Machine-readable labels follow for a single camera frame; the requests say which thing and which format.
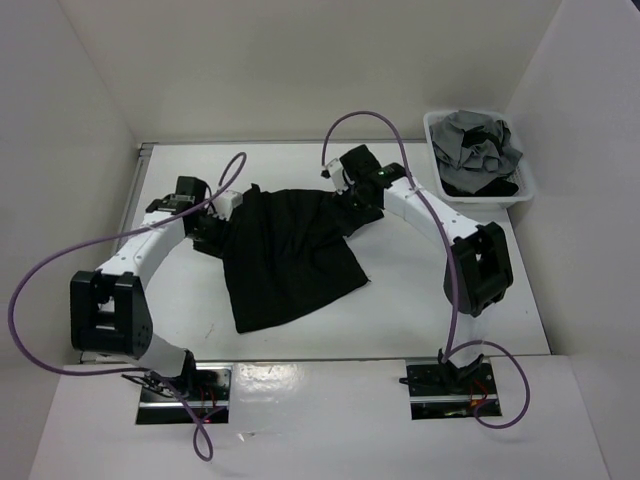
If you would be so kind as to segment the black skirt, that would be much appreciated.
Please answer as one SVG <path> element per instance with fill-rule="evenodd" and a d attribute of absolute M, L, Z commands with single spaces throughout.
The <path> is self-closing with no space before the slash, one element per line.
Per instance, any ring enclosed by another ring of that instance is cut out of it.
<path fill-rule="evenodd" d="M 213 256 L 223 263 L 237 332 L 287 324 L 365 286 L 346 239 L 382 217 L 352 217 L 336 193 L 252 185 L 224 252 Z"/>

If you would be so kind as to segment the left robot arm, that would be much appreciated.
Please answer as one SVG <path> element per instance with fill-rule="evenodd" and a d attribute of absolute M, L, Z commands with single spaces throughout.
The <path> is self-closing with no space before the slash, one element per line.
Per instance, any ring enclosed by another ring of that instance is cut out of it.
<path fill-rule="evenodd" d="M 180 176 L 173 193 L 147 206 L 138 233 L 97 269 L 79 271 L 70 282 L 73 348 L 126 357 L 164 377 L 165 390 L 180 400 L 193 396 L 205 375 L 197 372 L 192 352 L 154 332 L 145 289 L 185 239 L 209 255 L 221 255 L 224 230 L 242 194 L 207 192 L 205 181 Z"/>

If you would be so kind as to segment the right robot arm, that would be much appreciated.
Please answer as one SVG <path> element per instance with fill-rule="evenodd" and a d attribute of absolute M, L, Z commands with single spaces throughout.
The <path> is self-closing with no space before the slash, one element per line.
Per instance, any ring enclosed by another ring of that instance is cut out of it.
<path fill-rule="evenodd" d="M 442 243 L 443 290 L 458 320 L 480 317 L 513 284 L 502 227 L 460 214 L 420 185 L 406 165 L 381 166 L 360 145 L 325 165 L 322 176 L 333 182 L 337 199 L 352 217 L 391 213 Z"/>

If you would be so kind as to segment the black garment in basket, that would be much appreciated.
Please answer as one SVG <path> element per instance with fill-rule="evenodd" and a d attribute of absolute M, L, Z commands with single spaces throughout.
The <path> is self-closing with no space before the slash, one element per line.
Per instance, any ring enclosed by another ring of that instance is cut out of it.
<path fill-rule="evenodd" d="M 510 131 L 485 127 L 447 133 L 434 141 L 441 185 L 454 197 L 511 197 L 519 187 L 508 180 L 522 158 Z"/>

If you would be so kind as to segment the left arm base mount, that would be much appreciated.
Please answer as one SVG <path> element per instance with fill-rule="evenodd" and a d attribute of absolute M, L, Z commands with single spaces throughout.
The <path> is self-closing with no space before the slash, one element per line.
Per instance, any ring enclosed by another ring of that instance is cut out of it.
<path fill-rule="evenodd" d="M 198 363 L 199 383 L 181 395 L 194 414 L 205 424 L 226 424 L 233 368 L 230 363 Z M 191 424 L 192 419 L 171 391 L 148 375 L 122 378 L 141 387 L 136 416 L 137 425 Z"/>

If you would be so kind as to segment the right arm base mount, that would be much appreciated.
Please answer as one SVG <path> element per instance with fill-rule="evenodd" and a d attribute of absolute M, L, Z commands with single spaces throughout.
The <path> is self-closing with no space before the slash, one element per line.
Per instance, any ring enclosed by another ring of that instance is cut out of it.
<path fill-rule="evenodd" d="M 502 415 L 491 363 L 483 356 L 465 367 L 435 358 L 408 360 L 399 379 L 406 386 L 413 420 Z"/>

